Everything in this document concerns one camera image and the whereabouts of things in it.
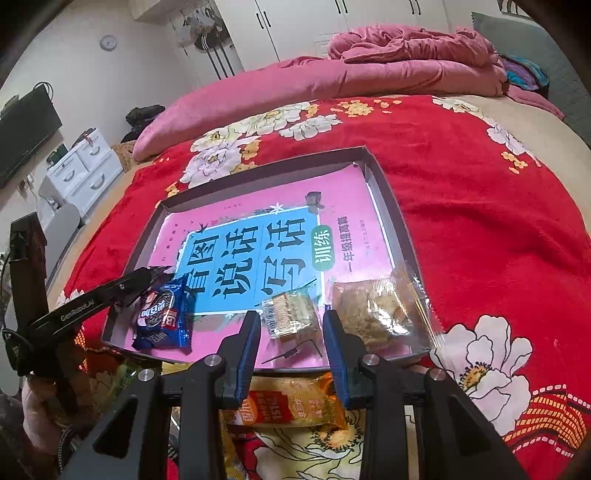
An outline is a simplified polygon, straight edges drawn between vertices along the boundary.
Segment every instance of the gray headboard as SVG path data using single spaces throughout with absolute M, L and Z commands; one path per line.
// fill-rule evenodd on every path
M 472 12 L 474 30 L 501 54 L 537 63 L 550 77 L 548 99 L 566 115 L 565 123 L 591 145 L 591 96 L 556 42 L 541 27 L 512 18 Z

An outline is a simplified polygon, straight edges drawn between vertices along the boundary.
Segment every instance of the white wall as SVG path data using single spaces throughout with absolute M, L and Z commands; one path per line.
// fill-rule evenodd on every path
M 0 252 L 10 222 L 35 210 L 35 198 L 23 198 L 18 182 L 33 173 L 39 187 L 44 159 L 61 137 L 70 147 L 82 131 L 97 127 L 107 142 L 117 143 L 130 130 L 125 115 L 134 106 L 168 106 L 196 86 L 177 58 L 169 29 L 134 21 L 124 0 L 74 0 L 29 45 L 0 89 L 0 104 L 39 81 L 50 82 L 63 126 L 0 190 Z M 99 47 L 107 34 L 118 42 L 112 52 Z

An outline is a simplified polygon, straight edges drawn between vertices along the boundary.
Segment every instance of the green label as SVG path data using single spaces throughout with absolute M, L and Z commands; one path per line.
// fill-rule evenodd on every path
M 319 225 L 312 230 L 312 265 L 318 271 L 335 266 L 335 243 L 328 225 Z

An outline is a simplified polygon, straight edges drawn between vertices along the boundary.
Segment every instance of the orange snack package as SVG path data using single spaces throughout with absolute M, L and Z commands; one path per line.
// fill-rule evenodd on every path
M 347 428 L 330 372 L 317 378 L 252 377 L 242 406 L 226 410 L 225 417 L 232 425 Z

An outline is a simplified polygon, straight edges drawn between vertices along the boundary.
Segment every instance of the blue snack wrapper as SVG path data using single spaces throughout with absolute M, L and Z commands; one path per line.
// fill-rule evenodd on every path
M 133 348 L 191 348 L 186 317 L 188 276 L 186 274 L 148 292 L 136 319 Z

